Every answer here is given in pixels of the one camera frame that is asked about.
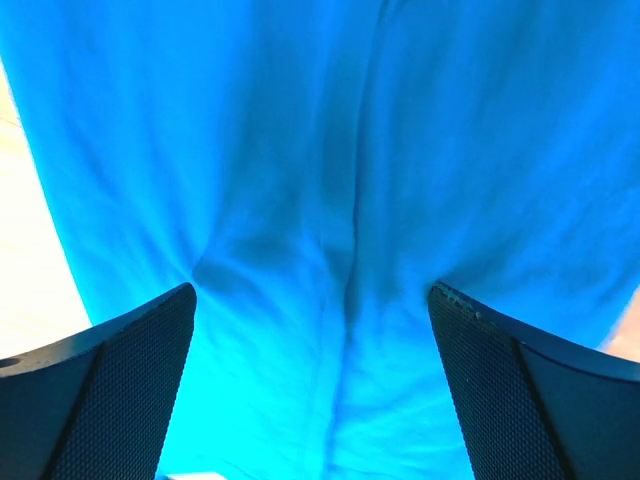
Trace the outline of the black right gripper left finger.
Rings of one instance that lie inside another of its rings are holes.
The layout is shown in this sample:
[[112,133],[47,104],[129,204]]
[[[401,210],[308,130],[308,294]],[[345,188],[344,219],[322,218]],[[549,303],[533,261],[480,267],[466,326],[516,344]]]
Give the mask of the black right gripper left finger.
[[189,283],[1,361],[4,479],[152,479],[190,347]]

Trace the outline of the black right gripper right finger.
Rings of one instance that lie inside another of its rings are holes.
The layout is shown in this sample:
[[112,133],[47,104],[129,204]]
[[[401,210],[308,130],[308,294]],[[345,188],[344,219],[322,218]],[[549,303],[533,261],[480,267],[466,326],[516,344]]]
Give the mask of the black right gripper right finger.
[[428,310],[475,478],[638,479],[638,363],[443,283]]

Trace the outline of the blue t shirt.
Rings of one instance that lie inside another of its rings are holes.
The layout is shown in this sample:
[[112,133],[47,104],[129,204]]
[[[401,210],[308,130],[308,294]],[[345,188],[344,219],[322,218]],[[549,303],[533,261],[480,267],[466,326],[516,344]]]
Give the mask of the blue t shirt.
[[94,321],[196,328],[159,472],[468,479],[425,295],[574,343],[639,284],[635,1],[5,1]]

